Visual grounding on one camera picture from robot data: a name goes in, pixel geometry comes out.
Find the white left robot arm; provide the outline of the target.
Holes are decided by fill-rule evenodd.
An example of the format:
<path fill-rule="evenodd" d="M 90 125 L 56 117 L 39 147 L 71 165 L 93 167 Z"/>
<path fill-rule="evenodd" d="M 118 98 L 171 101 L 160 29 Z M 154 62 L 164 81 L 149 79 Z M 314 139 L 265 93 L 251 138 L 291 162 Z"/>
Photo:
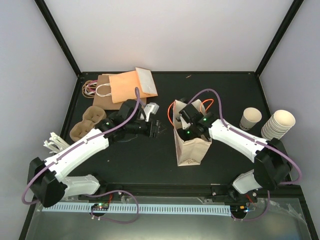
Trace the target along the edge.
<path fill-rule="evenodd" d="M 45 160 L 34 158 L 28 168 L 27 187 L 33 192 L 35 201 L 48 208 L 64 198 L 78 195 L 103 199 L 108 188 L 97 177 L 92 174 L 69 174 L 127 134 L 155 138 L 159 133 L 159 121 L 152 119 L 151 115 L 156 114 L 158 109 L 159 105 L 154 102 L 142 106 L 137 100 L 128 99 L 117 112 L 100 120 L 74 144 Z"/>

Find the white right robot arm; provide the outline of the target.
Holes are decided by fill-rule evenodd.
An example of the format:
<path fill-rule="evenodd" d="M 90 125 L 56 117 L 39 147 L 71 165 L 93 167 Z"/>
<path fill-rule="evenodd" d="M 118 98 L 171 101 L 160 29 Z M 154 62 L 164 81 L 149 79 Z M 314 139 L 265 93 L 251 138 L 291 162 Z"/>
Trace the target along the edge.
<path fill-rule="evenodd" d="M 260 138 L 222 121 L 206 112 L 199 99 L 190 104 L 175 100 L 172 125 L 179 166 L 200 165 L 213 141 L 228 145 L 253 163 L 253 169 L 238 175 L 227 189 L 234 202 L 253 190 L 275 190 L 293 168 L 279 139 Z"/>

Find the printed white paper bag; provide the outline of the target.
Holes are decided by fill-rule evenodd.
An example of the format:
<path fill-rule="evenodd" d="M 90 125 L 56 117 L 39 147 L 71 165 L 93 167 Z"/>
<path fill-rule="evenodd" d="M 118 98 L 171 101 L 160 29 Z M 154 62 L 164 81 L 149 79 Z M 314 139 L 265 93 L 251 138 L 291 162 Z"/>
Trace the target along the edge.
<path fill-rule="evenodd" d="M 187 127 L 190 125 L 182 120 L 179 114 L 186 106 L 186 103 L 174 100 L 167 110 L 167 117 L 173 127 L 176 161 L 179 167 L 200 165 L 212 144 L 212 141 L 203 135 L 191 137 L 191 133 L 187 133 Z"/>

